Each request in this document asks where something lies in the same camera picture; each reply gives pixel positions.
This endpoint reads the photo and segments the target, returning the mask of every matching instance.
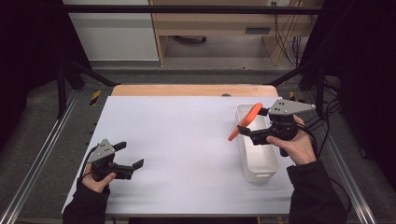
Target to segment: aluminum rail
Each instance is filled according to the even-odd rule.
[[[39,5],[39,9],[68,13],[197,13],[197,14],[277,14],[320,15],[342,12],[322,7],[240,7],[240,6],[114,6],[114,5]]]
[[[49,157],[56,141],[58,140],[59,135],[61,134],[62,129],[64,128],[67,119],[71,111],[73,110],[74,105],[76,104],[76,100],[78,98],[79,91],[72,91],[68,100],[68,107],[64,112],[64,115],[57,119],[55,124],[52,127],[43,147],[40,149],[37,157],[33,165],[31,166],[28,174],[23,179],[17,193],[14,195],[11,203],[6,208],[5,212],[1,216],[0,223],[1,224],[13,224],[18,217],[24,203],[29,197],[30,192],[35,185],[35,182],[38,179],[38,176],[43,169],[47,158]]]

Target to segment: orange handle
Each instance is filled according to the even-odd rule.
[[[242,118],[238,125],[242,127],[247,127],[259,114],[260,110],[262,109],[262,103],[257,103],[247,112],[244,118]],[[238,127],[233,129],[233,132],[228,137],[228,141],[233,141],[235,137],[239,134]]]

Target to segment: wire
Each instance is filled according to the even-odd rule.
[[[297,128],[308,133],[308,135],[311,138],[312,148],[314,149],[315,157],[318,159],[318,144],[314,134],[311,131],[309,131],[303,124],[297,123]]]
[[[85,166],[87,165],[88,158],[89,158],[89,157],[91,156],[91,154],[96,150],[96,148],[97,148],[97,147],[91,148],[90,152],[88,152],[87,156],[85,157],[85,160],[84,160],[84,162],[82,163],[83,165],[82,165],[82,167],[81,167],[81,171],[80,171],[80,173],[79,173],[79,178],[78,178],[78,181],[77,181],[77,186],[81,183],[82,178],[84,178],[84,176],[85,176],[85,175],[84,175]]]
[[[306,133],[308,133],[308,135],[311,137],[311,140],[312,140],[312,148],[314,149],[315,157],[317,158],[317,160],[319,160],[320,151],[318,151],[317,140],[316,140],[315,136],[313,135],[313,133],[312,133],[307,127],[305,127],[304,125],[302,125],[302,124],[300,124],[300,123],[297,123],[297,128],[300,129],[300,130],[302,130],[302,131],[304,131],[304,132],[306,132]],[[347,199],[347,201],[348,201],[348,206],[347,206],[346,212],[349,213],[349,212],[352,210],[352,201],[351,201],[351,199],[350,199],[349,193],[347,192],[347,190],[344,188],[344,186],[343,186],[342,184],[340,184],[339,182],[337,182],[336,180],[334,180],[334,179],[332,179],[332,178],[330,178],[330,180],[331,180],[336,186],[338,186],[338,188],[340,188],[340,189],[344,192],[344,194],[346,195],[346,199]]]
[[[275,40],[276,40],[276,43],[279,45],[279,47],[283,51],[283,53],[287,56],[288,54],[286,53],[285,42],[282,40],[282,35],[280,34],[280,32],[277,28],[277,14],[274,14],[274,18],[275,18]]]
[[[324,135],[322,144],[321,144],[320,148],[318,149],[318,156],[319,156],[319,157],[320,157],[320,155],[321,155],[321,153],[322,153],[322,151],[323,151],[324,144],[326,143],[326,139],[327,139],[327,137],[328,137],[328,135],[329,135],[329,132],[330,132],[330,121],[329,121],[329,116],[330,116],[330,114],[331,114],[331,113],[330,113],[331,108],[338,106],[338,107],[337,107],[337,110],[339,109],[339,103],[337,103],[336,105],[333,105],[332,107],[330,107],[331,103],[333,103],[333,102],[335,102],[335,101],[337,101],[337,99],[333,99],[332,101],[330,101],[330,102],[327,104],[326,113],[325,113],[325,116],[323,116],[324,119],[325,119],[325,121],[326,121],[327,130],[326,130],[326,133],[325,133],[325,135]]]
[[[346,212],[349,213],[352,210],[352,200],[350,199],[350,195],[347,192],[346,188],[344,188],[344,186],[342,186],[339,182],[335,181],[333,178],[330,178],[330,180],[338,186],[338,188],[340,188],[344,194],[346,195],[346,199],[348,201],[348,207],[346,209]]]
[[[293,56],[295,57],[295,65],[298,67],[300,65],[300,60],[303,57],[303,53],[300,51],[301,47],[301,41],[303,39],[303,36],[305,36],[313,27],[315,24],[316,18],[314,15],[308,15],[310,22],[309,24],[305,27],[305,29],[300,33],[300,35],[294,36],[292,40],[292,51],[293,51]]]
[[[323,114],[323,118],[329,117],[331,114],[333,114],[335,111],[337,111],[337,108],[335,108],[335,107],[336,107],[336,106],[339,106],[339,103],[330,106],[330,105],[333,104],[335,101],[338,101],[338,99],[335,98],[335,99],[331,100],[331,101],[328,103],[328,105],[327,105],[327,108],[328,108],[328,109],[325,110],[325,113]],[[315,115],[312,119],[310,119],[309,121],[306,121],[305,124],[311,122],[313,119],[315,119],[315,118],[317,118],[317,117],[320,117],[320,115]],[[319,121],[322,121],[322,119],[317,119],[314,123],[312,123],[312,124],[310,124],[310,125],[307,125],[307,127],[308,127],[309,129],[311,129],[312,126],[314,126],[314,124],[318,123]]]
[[[88,172],[87,174],[85,174],[82,178],[84,178],[87,175],[90,175],[92,172]]]
[[[336,105],[333,105],[332,107],[329,108],[329,111],[326,111],[326,113],[324,114],[323,118],[328,118],[335,111],[339,111],[340,108],[341,108],[341,105],[339,103],[337,103]],[[319,121],[322,121],[322,123],[320,123],[317,127],[313,128],[313,126],[315,124],[317,124]],[[318,119],[314,123],[310,124],[308,127],[311,129],[311,131],[314,131],[317,128],[321,127],[324,124],[324,122],[325,122],[325,119]]]

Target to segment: white tabletop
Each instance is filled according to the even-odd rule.
[[[90,148],[104,138],[127,142],[114,162],[144,166],[131,180],[114,180],[106,213],[118,217],[232,217],[287,214],[293,191],[279,169],[266,183],[246,181],[236,139],[236,106],[275,97],[109,96]],[[71,202],[75,183],[64,205]]]

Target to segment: white bin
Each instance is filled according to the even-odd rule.
[[[238,123],[254,105],[238,105],[236,107],[236,123]],[[267,129],[269,124],[265,116],[258,115],[247,127],[251,131]],[[279,164],[273,145],[254,146],[251,139],[242,134],[237,136],[239,151],[245,179],[248,182],[268,181],[277,171]]]

